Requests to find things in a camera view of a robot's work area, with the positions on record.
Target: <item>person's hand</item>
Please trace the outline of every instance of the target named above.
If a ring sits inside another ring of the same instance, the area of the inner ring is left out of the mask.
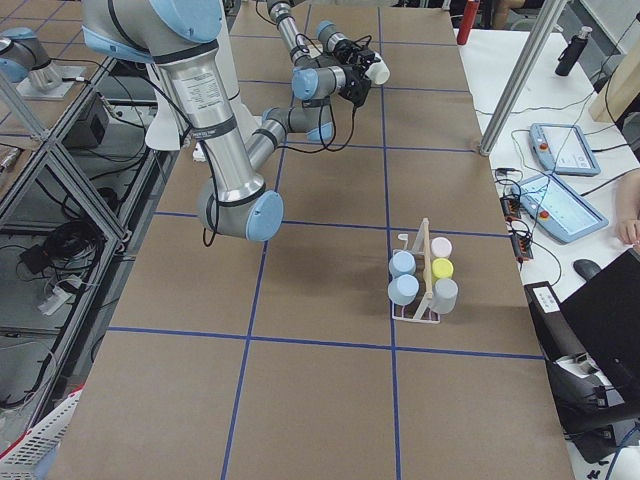
[[[640,249],[640,220],[623,220],[618,223],[616,233],[622,243],[633,245],[636,250]]]

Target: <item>gray cup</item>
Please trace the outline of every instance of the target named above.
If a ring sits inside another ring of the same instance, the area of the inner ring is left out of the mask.
[[[458,284],[450,278],[441,278],[433,286],[433,298],[429,308],[434,313],[446,315],[456,306]]]

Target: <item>cup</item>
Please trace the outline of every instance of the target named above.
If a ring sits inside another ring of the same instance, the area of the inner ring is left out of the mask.
[[[436,258],[449,258],[453,246],[444,237],[436,237],[431,240],[431,254]]]
[[[418,294],[418,279],[413,275],[400,275],[394,278],[387,288],[389,299],[396,305],[404,307],[413,302]]]
[[[458,298],[458,284],[450,278],[441,278],[433,286],[433,298],[429,309],[433,313],[446,315],[456,306]]]
[[[447,258],[436,258],[431,262],[431,277],[434,285],[441,278],[453,277],[453,263]]]
[[[400,250],[393,254],[389,260],[389,273],[393,278],[400,275],[413,275],[416,271],[416,259],[406,250]]]

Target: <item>yellow cup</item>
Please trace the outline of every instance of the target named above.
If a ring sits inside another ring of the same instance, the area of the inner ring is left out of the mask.
[[[436,258],[431,262],[431,280],[433,284],[441,278],[453,277],[453,263],[448,258]]]

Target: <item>computer mouse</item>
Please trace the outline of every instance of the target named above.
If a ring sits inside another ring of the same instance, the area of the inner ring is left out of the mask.
[[[588,258],[579,258],[573,262],[573,269],[587,282],[602,270],[596,262],[589,260]]]

